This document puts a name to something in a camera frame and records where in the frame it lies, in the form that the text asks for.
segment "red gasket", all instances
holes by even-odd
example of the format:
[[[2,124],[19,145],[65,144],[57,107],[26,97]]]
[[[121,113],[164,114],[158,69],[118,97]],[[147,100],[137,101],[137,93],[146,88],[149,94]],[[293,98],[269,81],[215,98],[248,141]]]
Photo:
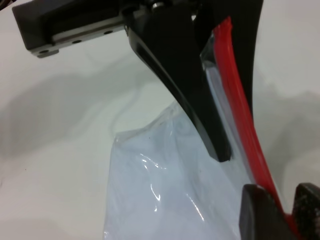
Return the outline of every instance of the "red gasket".
[[[248,165],[255,182],[272,195],[276,205],[284,214],[288,225],[294,233],[297,233],[297,228],[292,216],[286,215],[283,211],[274,181],[271,177],[258,140],[252,115],[237,69],[231,30],[232,23],[230,17],[227,17],[220,25],[213,29],[213,49],[222,85],[247,156]]]

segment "black plastic part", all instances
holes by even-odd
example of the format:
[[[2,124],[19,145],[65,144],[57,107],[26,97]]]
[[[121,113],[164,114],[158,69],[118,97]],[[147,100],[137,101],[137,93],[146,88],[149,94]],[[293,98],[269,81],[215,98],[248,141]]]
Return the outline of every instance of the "black plastic part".
[[[52,44],[55,34],[119,15],[118,0],[33,0],[12,8],[26,49]]]
[[[251,111],[256,38],[263,0],[200,0],[194,20],[195,37],[202,50],[212,32],[228,16],[232,21],[232,46],[243,90]]]
[[[231,147],[203,73],[191,10],[186,4],[125,19],[133,51],[170,90],[211,157],[230,159]]]
[[[292,211],[301,236],[320,240],[320,188],[312,183],[301,183],[295,190]]]
[[[243,186],[239,227],[242,240],[297,240],[272,196],[255,184]]]

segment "white tabletop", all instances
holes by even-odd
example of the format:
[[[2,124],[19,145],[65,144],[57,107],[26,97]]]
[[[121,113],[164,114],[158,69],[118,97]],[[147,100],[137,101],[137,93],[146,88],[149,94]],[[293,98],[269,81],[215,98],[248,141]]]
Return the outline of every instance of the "white tabletop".
[[[265,1],[257,38],[254,121],[288,209],[298,183],[320,186],[319,7]],[[100,240],[115,133],[173,97],[123,31],[34,57],[11,6],[0,11],[0,86],[0,239]]]

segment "red rubber strip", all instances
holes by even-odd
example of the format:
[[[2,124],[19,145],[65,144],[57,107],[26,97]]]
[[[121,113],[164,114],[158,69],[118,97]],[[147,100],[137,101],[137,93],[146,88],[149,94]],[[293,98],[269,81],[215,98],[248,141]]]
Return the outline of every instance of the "red rubber strip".
[[[297,233],[297,228],[292,216],[286,215],[283,211],[275,184],[257,137],[252,115],[237,69],[231,30],[232,24],[230,17],[226,18],[220,25],[213,29],[213,49],[221,75],[222,85],[248,159],[248,165],[255,182],[272,195],[276,205],[284,214],[288,225],[294,233]]]

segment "black plastic bracket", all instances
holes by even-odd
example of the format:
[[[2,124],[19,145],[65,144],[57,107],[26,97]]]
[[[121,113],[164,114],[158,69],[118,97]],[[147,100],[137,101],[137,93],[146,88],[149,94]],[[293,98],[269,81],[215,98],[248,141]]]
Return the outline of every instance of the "black plastic bracket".
[[[243,187],[239,227],[242,240],[298,240],[272,196],[255,184]]]
[[[210,156],[229,160],[231,147],[203,72],[190,7],[181,3],[124,22],[133,51],[179,102]]]

